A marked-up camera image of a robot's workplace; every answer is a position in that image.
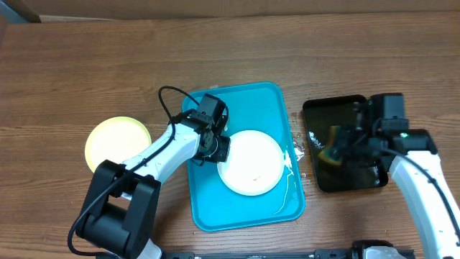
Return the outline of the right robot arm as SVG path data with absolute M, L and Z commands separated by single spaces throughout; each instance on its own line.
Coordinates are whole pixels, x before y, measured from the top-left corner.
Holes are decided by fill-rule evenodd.
M 459 206 L 444 178 L 429 133 L 410 129 L 400 105 L 356 110 L 357 127 L 330 129 L 333 161 L 377 165 L 396 183 L 420 236 L 426 258 L 459 257 Z

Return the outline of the teal plastic serving tray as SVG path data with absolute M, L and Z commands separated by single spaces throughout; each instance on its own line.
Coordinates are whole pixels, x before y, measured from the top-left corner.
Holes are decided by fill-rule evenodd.
M 204 94 L 221 99 L 229 107 L 224 135 L 256 130 L 269 135 L 282 151 L 281 179 L 257 196 L 232 191 L 221 180 L 214 163 L 187 162 L 193 220 L 204 231 L 214 232 L 297 219 L 305 209 L 305 197 L 282 90 L 271 82 L 195 91 L 183 100 L 182 109 L 195 107 Z

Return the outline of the yellow-green rimmed plate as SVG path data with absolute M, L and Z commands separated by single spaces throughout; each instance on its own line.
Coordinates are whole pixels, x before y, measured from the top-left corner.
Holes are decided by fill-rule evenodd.
M 131 117 L 112 117 L 98 124 L 88 136 L 85 159 L 94 173 L 105 160 L 121 163 L 152 144 L 147 128 Z

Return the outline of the black water tray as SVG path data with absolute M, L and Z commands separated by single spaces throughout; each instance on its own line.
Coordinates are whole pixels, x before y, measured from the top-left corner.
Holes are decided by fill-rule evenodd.
M 342 104 L 364 104 L 362 95 L 315 99 L 303 104 L 303 116 L 308 136 L 313 172 L 320 190 L 333 193 L 368 188 L 381 188 L 388 183 L 388 176 L 378 168 L 343 169 L 323 163 L 318 154 L 328 141 L 330 127 L 336 126 L 337 109 Z

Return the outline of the white plate with blue rim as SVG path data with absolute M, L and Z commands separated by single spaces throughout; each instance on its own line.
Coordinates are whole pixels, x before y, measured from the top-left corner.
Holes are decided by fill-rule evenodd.
M 228 157 L 217 163 L 218 174 L 232 191 L 258 196 L 272 190 L 284 171 L 284 155 L 268 134 L 244 130 L 230 136 Z

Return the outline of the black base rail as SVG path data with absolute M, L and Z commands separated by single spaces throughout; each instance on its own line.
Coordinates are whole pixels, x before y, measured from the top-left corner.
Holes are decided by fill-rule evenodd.
M 382 240 L 359 240 L 352 243 L 350 248 L 317 249 L 313 252 L 299 253 L 164 253 L 160 250 L 161 259 L 353 259 L 364 258 L 364 249 L 370 245 L 383 245 L 384 252 L 390 252 L 383 258 L 416 259 L 414 250 L 398 250 L 387 241 Z

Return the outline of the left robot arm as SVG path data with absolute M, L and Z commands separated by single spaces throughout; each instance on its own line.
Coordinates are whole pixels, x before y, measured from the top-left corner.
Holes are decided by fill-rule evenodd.
M 221 133 L 228 118 L 188 110 L 171 118 L 165 133 L 140 154 L 100 163 L 68 233 L 69 250 L 85 255 L 73 246 L 78 236 L 99 247 L 90 257 L 161 258 L 150 238 L 161 185 L 187 160 L 226 161 L 230 140 Z

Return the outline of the yellow green scrub sponge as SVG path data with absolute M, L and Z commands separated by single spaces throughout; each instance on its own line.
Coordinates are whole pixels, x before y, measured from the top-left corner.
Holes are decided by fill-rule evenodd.
M 324 145 L 323 149 L 318 154 L 318 159 L 323 163 L 332 165 L 334 167 L 339 167 L 342 164 L 342 158 L 340 155 L 340 144 L 338 141 L 338 136 L 341 133 L 340 126 L 330 127 L 328 134 L 328 141 Z

